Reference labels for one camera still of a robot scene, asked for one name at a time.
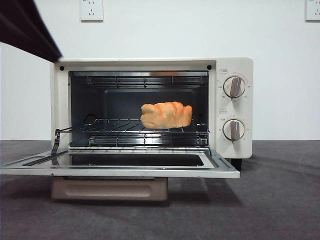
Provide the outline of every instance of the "open oven door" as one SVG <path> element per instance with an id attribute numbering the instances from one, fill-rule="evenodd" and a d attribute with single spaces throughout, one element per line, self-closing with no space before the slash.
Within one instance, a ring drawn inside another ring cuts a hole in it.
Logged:
<path id="1" fill-rule="evenodd" d="M 78 177 L 236 179 L 240 172 L 209 148 L 95 148 L 50 151 L 3 164 L 1 174 Z"/>

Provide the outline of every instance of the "oven foot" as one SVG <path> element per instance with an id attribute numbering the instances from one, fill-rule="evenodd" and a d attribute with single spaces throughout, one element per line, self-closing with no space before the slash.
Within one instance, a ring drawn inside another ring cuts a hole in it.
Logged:
<path id="1" fill-rule="evenodd" d="M 231 165 L 238 171 L 241 171 L 242 158 L 231 158 Z"/>
<path id="2" fill-rule="evenodd" d="M 101 179 L 55 176 L 51 197 L 64 200 L 165 201 L 168 199 L 168 178 Z"/>

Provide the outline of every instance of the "bread loaf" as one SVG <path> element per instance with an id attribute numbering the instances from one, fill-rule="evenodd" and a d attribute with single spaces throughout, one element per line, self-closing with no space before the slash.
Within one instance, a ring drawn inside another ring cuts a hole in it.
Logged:
<path id="1" fill-rule="evenodd" d="M 181 102 L 160 102 L 144 104 L 141 107 L 141 121 L 147 129 L 172 129 L 190 125 L 192 107 Z"/>

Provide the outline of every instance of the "temperature knob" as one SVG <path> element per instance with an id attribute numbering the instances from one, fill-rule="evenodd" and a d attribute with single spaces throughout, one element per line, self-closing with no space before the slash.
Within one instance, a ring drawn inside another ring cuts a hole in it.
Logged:
<path id="1" fill-rule="evenodd" d="M 231 141 L 237 141 L 245 134 L 245 126 L 239 120 L 229 120 L 223 125 L 223 134 Z"/>
<path id="2" fill-rule="evenodd" d="M 230 98 L 240 97 L 245 92 L 245 82 L 239 76 L 232 76 L 223 84 L 225 94 Z"/>

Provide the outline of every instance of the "dark fabric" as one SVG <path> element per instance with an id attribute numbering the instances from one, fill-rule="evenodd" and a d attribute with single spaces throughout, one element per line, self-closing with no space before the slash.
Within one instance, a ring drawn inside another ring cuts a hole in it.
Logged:
<path id="1" fill-rule="evenodd" d="M 0 0 L 0 42 L 50 62 L 61 56 L 33 0 Z"/>
<path id="2" fill-rule="evenodd" d="M 50 141 L 1 141 L 8 163 Z M 54 201 L 51 176 L 1 175 L 1 240 L 319 240 L 320 141 L 254 141 L 240 179 L 169 178 L 169 202 Z"/>

